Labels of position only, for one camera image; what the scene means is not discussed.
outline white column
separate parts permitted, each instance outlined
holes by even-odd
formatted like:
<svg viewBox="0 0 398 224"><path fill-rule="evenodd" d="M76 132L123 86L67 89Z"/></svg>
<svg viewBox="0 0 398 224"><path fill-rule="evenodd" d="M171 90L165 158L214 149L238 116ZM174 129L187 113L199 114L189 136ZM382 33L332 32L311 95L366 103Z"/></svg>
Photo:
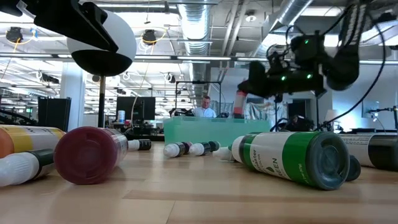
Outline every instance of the white column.
<svg viewBox="0 0 398 224"><path fill-rule="evenodd" d="M63 63L60 97L72 99L68 131L83 125L86 74L76 63Z"/></svg>

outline black monitor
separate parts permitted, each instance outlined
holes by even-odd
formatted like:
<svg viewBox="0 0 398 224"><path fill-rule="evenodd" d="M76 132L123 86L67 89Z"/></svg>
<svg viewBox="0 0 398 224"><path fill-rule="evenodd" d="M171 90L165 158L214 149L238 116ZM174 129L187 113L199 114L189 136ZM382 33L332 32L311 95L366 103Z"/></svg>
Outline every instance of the black monitor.
<svg viewBox="0 0 398 224"><path fill-rule="evenodd" d="M126 119L131 119L132 104L135 97L120 96L116 104L116 113L120 110L126 112ZM133 120L155 120L155 97L139 97L134 105Z"/></svg>

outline person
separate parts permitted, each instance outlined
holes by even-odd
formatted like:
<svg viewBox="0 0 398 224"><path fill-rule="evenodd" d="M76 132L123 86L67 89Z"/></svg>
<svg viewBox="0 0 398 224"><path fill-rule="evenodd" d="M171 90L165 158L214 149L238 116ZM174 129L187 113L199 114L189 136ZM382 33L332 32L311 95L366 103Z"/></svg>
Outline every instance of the person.
<svg viewBox="0 0 398 224"><path fill-rule="evenodd" d="M209 96L204 96L203 100L201 102L201 107L197 107L193 110L193 114L196 117L201 117L201 118L215 118L217 117L216 112L214 112L210 106L210 97Z"/></svg>

